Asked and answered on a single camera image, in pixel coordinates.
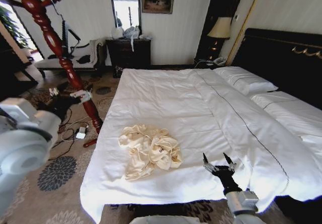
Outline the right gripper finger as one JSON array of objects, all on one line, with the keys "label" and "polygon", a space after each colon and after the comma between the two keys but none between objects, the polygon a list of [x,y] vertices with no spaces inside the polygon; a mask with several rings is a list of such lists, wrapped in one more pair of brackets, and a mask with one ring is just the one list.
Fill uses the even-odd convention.
[{"label": "right gripper finger", "polygon": [[223,153],[223,155],[224,155],[224,157],[225,157],[225,159],[226,159],[226,161],[227,161],[227,163],[228,163],[228,169],[230,170],[230,171],[234,171],[235,170],[235,168],[236,168],[236,163],[234,163],[233,161],[232,161],[232,159],[226,154],[226,153]]},{"label": "right gripper finger", "polygon": [[212,165],[211,163],[209,163],[206,155],[203,153],[203,163],[204,163],[204,168],[208,171],[208,172],[216,172],[217,168]]}]

